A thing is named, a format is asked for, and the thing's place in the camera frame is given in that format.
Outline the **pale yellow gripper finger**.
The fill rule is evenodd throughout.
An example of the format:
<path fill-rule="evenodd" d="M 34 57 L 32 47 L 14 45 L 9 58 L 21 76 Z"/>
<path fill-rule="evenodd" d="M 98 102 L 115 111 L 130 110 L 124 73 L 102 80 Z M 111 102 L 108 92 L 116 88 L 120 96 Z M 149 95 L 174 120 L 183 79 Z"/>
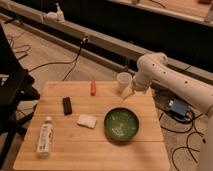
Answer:
<path fill-rule="evenodd" d="M 132 86 L 128 86 L 124 89 L 124 91 L 121 93 L 121 98 L 123 100 L 127 99 L 128 97 L 132 96 L 134 94 L 134 89 Z"/>

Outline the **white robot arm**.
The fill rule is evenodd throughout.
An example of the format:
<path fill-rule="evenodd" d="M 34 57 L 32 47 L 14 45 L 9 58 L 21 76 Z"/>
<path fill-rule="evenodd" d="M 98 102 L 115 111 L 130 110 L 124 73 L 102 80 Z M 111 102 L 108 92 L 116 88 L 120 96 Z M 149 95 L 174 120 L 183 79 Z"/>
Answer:
<path fill-rule="evenodd" d="M 208 123 L 204 135 L 205 143 L 201 147 L 197 171 L 213 171 L 213 86 L 168 68 L 164 53 L 141 56 L 137 60 L 137 68 L 137 73 L 121 97 L 126 99 L 135 91 L 146 92 L 152 81 L 157 80 L 206 114 Z"/>

